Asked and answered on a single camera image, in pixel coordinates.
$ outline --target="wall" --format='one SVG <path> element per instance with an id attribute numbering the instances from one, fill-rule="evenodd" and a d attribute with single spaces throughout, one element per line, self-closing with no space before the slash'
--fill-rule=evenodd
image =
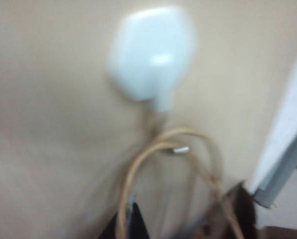
<path id="1" fill-rule="evenodd" d="M 211 135 L 225 186 L 254 172 L 297 52 L 297 1 L 175 1 L 199 37 L 168 125 Z M 160 1 L 0 0 L 0 238 L 82 238 L 112 216 L 145 106 L 105 76 L 120 19 Z M 206 206 L 180 159 L 152 158 L 135 191 L 152 238 Z"/>

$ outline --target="bag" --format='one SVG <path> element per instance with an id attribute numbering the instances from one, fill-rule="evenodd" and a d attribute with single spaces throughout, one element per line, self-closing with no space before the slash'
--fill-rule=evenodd
<path id="1" fill-rule="evenodd" d="M 190 151 L 186 152 L 183 156 L 191 164 L 193 169 L 196 170 L 197 175 L 206 182 L 211 196 L 210 206 L 215 203 L 221 205 L 235 238 L 244 239 L 232 204 L 225 196 L 222 188 L 222 159 L 219 150 L 209 137 L 189 127 L 175 128 L 160 134 L 134 157 L 127 170 L 120 191 L 118 212 L 100 235 L 99 239 L 149 239 L 137 204 L 133 204 L 131 207 L 133 211 L 130 207 L 127 207 L 132 183 L 139 167 L 145 162 L 149 155 L 160 150 L 174 150 L 183 147 L 182 143 L 170 141 L 171 138 L 182 134 L 196 136 L 204 142 L 210 157 L 210 169 L 207 169 L 203 162 L 199 161 Z"/>

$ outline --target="strap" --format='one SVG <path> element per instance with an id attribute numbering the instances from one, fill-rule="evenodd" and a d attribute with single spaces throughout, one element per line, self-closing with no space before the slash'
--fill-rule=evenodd
<path id="1" fill-rule="evenodd" d="M 124 182 L 121 187 L 116 223 L 117 239 L 127 238 L 126 207 L 130 197 L 134 177 L 139 167 L 146 159 L 148 159 L 148 156 L 154 152 L 181 147 L 181 143 L 170 141 L 170 139 L 182 134 L 197 136 L 203 140 L 210 156 L 212 173 L 208 172 L 205 165 L 190 151 L 184 154 L 184 157 L 192 165 L 192 168 L 196 170 L 197 175 L 206 182 L 207 186 L 209 187 L 210 194 L 213 196 L 211 198 L 217 202 L 220 202 L 224 214 L 230 223 L 236 238 L 244 239 L 231 202 L 224 196 L 225 194 L 222 188 L 222 157 L 219 153 L 219 150 L 216 144 L 208 136 L 189 127 L 175 128 L 158 135 L 151 143 L 145 146 L 134 157 L 127 170 Z"/>

